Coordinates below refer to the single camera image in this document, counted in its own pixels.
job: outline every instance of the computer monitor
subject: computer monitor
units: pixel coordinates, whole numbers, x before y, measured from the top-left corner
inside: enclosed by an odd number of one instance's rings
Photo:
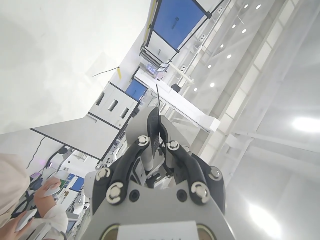
[[[77,220],[69,220],[68,226],[66,227],[66,233],[69,233],[72,228],[75,226]]]

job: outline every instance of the white cabinet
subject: white cabinet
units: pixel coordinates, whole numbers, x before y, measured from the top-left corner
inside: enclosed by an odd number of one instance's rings
[[[120,129],[137,104],[135,99],[109,83],[89,112]]]
[[[119,130],[87,114],[84,118],[35,128],[78,151],[101,159]]]

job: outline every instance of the white sleeve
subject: white sleeve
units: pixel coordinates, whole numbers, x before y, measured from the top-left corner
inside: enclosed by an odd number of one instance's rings
[[[51,225],[57,229],[59,232],[66,232],[68,226],[68,217],[60,205],[53,206],[45,216],[43,217],[43,222],[51,223]],[[43,239],[55,239],[55,240],[63,240],[63,235],[50,230]]]

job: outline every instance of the cabinet handle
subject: cabinet handle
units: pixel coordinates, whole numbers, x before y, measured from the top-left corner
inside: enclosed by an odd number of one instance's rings
[[[120,117],[123,119],[123,118],[126,116],[126,114],[128,113],[128,111],[129,111],[129,109],[126,107],[126,108],[122,111],[122,113],[120,114]]]
[[[96,101],[96,105],[99,105],[99,104],[101,103],[103,97],[104,97],[104,92],[102,92],[102,93],[100,94],[99,98],[98,98],[97,101]]]
[[[118,101],[117,101],[117,100],[113,100],[112,103],[111,103],[111,105],[109,106],[108,110],[109,110],[110,112],[112,112],[113,109],[116,107],[117,104],[118,104]]]

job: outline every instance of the overhead light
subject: overhead light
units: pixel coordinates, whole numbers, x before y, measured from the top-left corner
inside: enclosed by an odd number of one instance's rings
[[[320,120],[314,118],[300,117],[293,121],[293,126],[305,132],[320,132]]]
[[[280,225],[267,211],[259,206],[250,205],[249,212],[253,221],[270,237],[275,239],[281,237]]]

